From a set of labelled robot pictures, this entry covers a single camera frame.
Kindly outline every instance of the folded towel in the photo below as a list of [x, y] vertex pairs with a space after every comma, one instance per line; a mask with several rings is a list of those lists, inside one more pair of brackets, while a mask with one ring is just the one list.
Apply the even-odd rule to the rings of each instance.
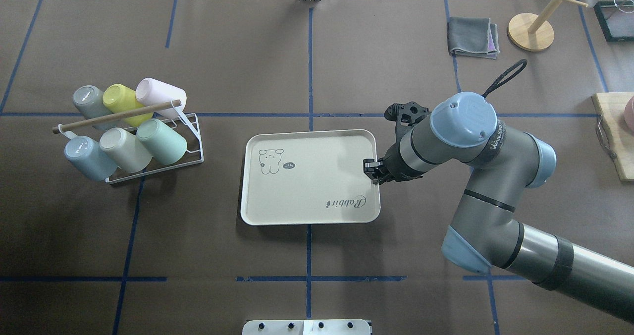
[[452, 54], [496, 59], [500, 53], [498, 25], [489, 18], [450, 17], [447, 37]]

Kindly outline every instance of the brown table surface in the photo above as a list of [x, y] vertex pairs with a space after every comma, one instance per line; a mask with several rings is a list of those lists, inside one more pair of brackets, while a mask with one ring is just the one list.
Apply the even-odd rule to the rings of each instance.
[[[634, 185], [594, 132], [597, 92], [634, 90], [634, 44], [564, 4], [555, 42], [513, 46], [511, 17], [548, 0], [0, 0], [0, 333], [239, 334], [252, 319], [371, 319], [375, 334], [626, 334], [527, 280], [473, 277], [440, 246], [469, 168], [381, 187], [368, 224], [253, 227], [239, 215], [247, 140], [367, 129], [393, 102], [435, 107], [528, 67], [488, 100], [555, 148], [517, 219], [634, 264]], [[448, 16], [491, 17], [498, 60], [452, 57]], [[77, 87], [154, 77], [188, 93], [206, 161], [109, 186], [63, 156]], [[97, 130], [78, 130], [99, 138]]]

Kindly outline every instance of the wooden dowel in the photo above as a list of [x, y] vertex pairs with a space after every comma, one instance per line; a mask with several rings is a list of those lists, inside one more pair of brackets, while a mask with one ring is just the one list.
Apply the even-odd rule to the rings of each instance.
[[584, 3], [583, 1], [578, 1], [578, 0], [564, 0], [564, 1], [567, 1], [568, 3], [574, 3], [576, 5], [580, 5], [580, 6], [584, 7], [584, 8], [588, 7], [588, 4]]
[[[158, 105], [141, 107], [140, 109], [129, 110], [129, 111], [113, 113], [113, 114], [107, 114], [105, 116], [100, 116], [100, 117], [97, 117], [97, 118], [91, 118], [91, 119], [87, 119], [87, 120], [81, 120], [79, 122], [63, 124], [61, 126], [61, 129], [64, 132], [68, 132], [70, 130], [77, 129], [79, 127], [87, 127], [89, 125], [95, 125], [95, 124], [99, 124], [99, 123], [112, 122], [112, 121], [115, 121], [115, 120], [121, 120], [123, 118], [134, 117], [134, 116], [138, 116], [139, 114], [146, 114], [146, 113], [152, 113], [152, 112], [156, 112], [156, 111], [160, 111], [160, 110], [170, 109], [172, 106], [174, 106], [174, 107], [181, 106], [181, 100], [174, 100], [172, 102], [163, 102], [163, 103], [159, 103]], [[53, 127], [53, 133], [54, 134], [61, 133], [61, 131], [59, 130], [58, 126]]]
[[559, 5], [564, 0], [550, 0], [550, 3], [544, 8], [544, 10], [539, 14], [539, 17], [532, 22], [532, 25], [528, 28], [529, 34], [535, 34], [537, 29], [550, 17], [551, 14], [559, 7]]

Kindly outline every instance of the cup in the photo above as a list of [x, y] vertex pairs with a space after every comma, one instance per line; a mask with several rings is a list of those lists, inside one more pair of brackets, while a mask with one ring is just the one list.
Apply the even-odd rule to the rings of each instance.
[[[181, 100], [181, 105], [176, 108], [182, 112], [187, 102], [187, 94], [183, 89], [148, 77], [143, 78], [143, 80], [139, 82], [139, 86], [136, 87], [136, 100], [145, 106]], [[157, 111], [157, 113], [171, 119], [178, 118], [178, 113], [176, 113], [174, 109], [160, 110]]]
[[[125, 112], [143, 107], [141, 103], [136, 101], [134, 90], [123, 86], [122, 84], [114, 84], [104, 91], [104, 106], [114, 113]], [[141, 123], [152, 118], [151, 113], [141, 114], [139, 116], [124, 118], [125, 123], [133, 127], [138, 127]]]
[[165, 166], [176, 163], [187, 150], [183, 136], [156, 118], [143, 122], [136, 130], [136, 138]]
[[634, 96], [625, 104], [625, 112], [623, 112], [625, 124], [634, 132]]
[[[82, 86], [73, 93], [73, 105], [75, 105], [86, 119], [112, 114], [112, 112], [104, 106], [103, 95], [104, 92], [95, 86]], [[117, 121], [113, 121], [96, 124], [93, 125], [93, 127], [101, 130], [109, 130], [116, 125]]]
[[88, 137], [78, 136], [66, 143], [64, 155], [88, 179], [105, 180], [117, 170], [117, 164], [109, 158], [98, 143]]
[[143, 170], [152, 159], [152, 155], [127, 130], [115, 127], [107, 130], [99, 140], [99, 148], [126, 172]]

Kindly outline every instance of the light blue joint cap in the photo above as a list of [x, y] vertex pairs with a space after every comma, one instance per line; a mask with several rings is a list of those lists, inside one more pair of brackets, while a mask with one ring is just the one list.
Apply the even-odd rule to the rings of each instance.
[[439, 104], [429, 123], [435, 136], [444, 143], [470, 148], [489, 140], [498, 125], [498, 116], [482, 96], [463, 92]]
[[540, 141], [535, 138], [530, 133], [527, 133], [532, 140], [535, 141], [537, 145], [537, 151], [539, 152], [539, 167], [537, 167], [537, 174], [535, 174], [535, 179], [528, 185], [527, 188], [539, 188], [540, 186], [546, 183], [546, 179], [548, 179], [554, 172], [555, 167], [557, 166], [557, 154], [553, 147], [551, 147], [548, 143]]
[[488, 274], [492, 267], [491, 263], [451, 226], [448, 227], [442, 242], [442, 254], [447, 260], [469, 272]]

